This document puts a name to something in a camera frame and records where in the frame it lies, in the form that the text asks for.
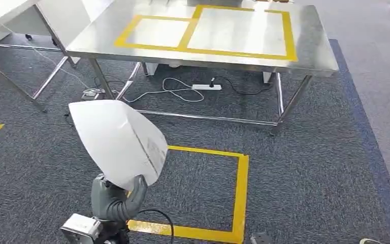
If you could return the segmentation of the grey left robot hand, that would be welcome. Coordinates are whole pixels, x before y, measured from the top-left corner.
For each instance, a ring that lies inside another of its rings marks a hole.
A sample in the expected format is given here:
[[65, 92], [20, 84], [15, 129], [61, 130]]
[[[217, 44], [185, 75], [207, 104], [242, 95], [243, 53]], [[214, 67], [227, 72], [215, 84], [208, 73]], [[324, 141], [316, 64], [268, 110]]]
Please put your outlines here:
[[134, 189], [130, 195], [100, 173], [92, 182], [91, 209], [100, 220], [126, 222], [139, 212], [145, 199], [148, 186], [143, 175], [134, 178]]

